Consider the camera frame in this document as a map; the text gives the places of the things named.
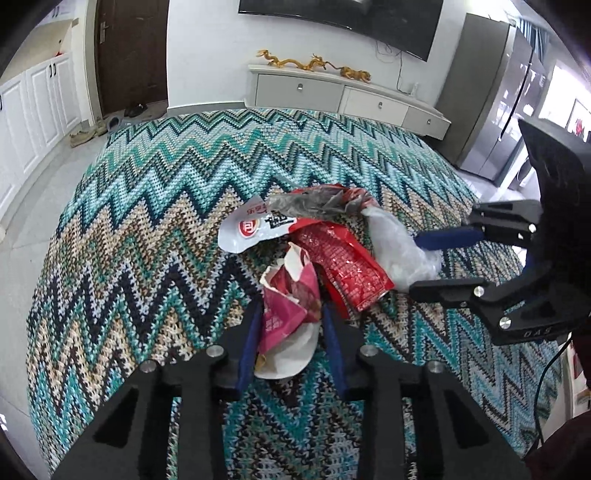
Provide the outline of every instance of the bed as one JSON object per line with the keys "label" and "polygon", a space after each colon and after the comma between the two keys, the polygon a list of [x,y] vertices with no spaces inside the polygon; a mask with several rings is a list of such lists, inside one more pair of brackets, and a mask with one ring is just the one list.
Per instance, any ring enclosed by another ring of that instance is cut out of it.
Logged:
{"label": "bed", "polygon": [[[285,243],[228,254],[217,247],[222,219],[255,194],[335,182],[366,188],[411,233],[459,225],[475,201],[420,138],[338,114],[206,112],[109,138],[60,217],[28,317],[30,413],[50,472],[141,361],[189,359],[241,321]],[[350,227],[369,246],[363,227]],[[446,251],[441,276],[500,283],[520,271],[511,248],[481,242]],[[496,347],[468,310],[396,292],[352,322],[394,358],[444,361],[515,451],[530,448],[535,388],[555,342]],[[560,380],[560,369],[550,369],[542,418]],[[171,479],[179,402],[171,412]],[[363,403],[338,399],[320,342],[301,374],[255,380],[241,401],[225,405],[229,476],[354,478],[362,413]],[[407,426],[412,475],[411,419]]]}

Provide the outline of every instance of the black tv screen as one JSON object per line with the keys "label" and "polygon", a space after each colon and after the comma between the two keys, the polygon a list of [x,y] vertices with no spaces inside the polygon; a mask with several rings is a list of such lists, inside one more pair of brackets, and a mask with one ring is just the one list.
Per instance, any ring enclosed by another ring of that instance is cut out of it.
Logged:
{"label": "black tv screen", "polygon": [[443,0],[241,0],[242,14],[347,28],[427,61]]}

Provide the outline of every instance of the refrigerator door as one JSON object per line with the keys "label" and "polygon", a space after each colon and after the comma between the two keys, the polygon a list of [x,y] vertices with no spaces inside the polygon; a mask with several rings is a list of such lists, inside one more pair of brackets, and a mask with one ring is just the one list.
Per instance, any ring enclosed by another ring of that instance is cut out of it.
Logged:
{"label": "refrigerator door", "polygon": [[479,175],[494,180],[504,169],[513,151],[517,148],[521,139],[518,121],[525,116],[531,116],[538,106],[545,83],[545,70],[537,55],[531,59],[530,69],[525,78],[525,84],[521,96],[517,101],[515,112],[507,122],[506,128],[501,132],[499,140],[491,154],[482,166]]}
{"label": "refrigerator door", "polygon": [[[529,42],[520,31],[516,31],[513,51],[511,52],[505,76],[501,81],[495,101],[474,146],[460,166],[462,170],[485,176],[480,171],[495,147],[503,128],[510,120],[511,111],[518,100],[530,64],[531,53],[532,49]],[[490,175],[486,177],[491,180],[494,178],[494,176],[490,177]]]}

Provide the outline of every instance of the white drawer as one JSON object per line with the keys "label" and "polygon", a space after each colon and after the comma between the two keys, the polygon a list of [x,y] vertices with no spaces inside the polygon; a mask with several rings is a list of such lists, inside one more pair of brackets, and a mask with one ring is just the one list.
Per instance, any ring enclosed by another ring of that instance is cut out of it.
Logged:
{"label": "white drawer", "polygon": [[402,125],[408,112],[408,105],[391,98],[350,89],[343,113],[346,115],[371,118],[392,125]]}
{"label": "white drawer", "polygon": [[402,128],[418,135],[428,135],[443,140],[449,125],[449,120],[411,106],[404,118]]}
{"label": "white drawer", "polygon": [[301,108],[321,112],[337,112],[345,87],[283,75],[259,75],[256,86],[256,106]]}

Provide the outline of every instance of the golden tiger figurine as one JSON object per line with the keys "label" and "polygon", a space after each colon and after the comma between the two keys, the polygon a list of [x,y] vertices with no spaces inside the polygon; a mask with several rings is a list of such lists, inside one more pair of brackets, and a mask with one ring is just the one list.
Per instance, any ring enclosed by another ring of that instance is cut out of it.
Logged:
{"label": "golden tiger figurine", "polygon": [[319,55],[313,54],[312,59],[308,62],[308,64],[303,64],[294,59],[285,59],[279,60],[268,50],[259,50],[256,54],[257,57],[265,57],[265,59],[269,60],[268,65],[277,67],[278,69],[283,68],[288,63],[295,65],[300,70],[305,70],[307,72],[312,72],[314,67],[322,67],[326,70],[326,66],[330,65],[335,70],[338,70],[342,77],[351,79],[351,80],[359,80],[361,82],[369,83],[371,81],[371,74],[366,72],[365,70],[353,70],[350,67],[335,67],[331,62],[324,61],[322,57]]}

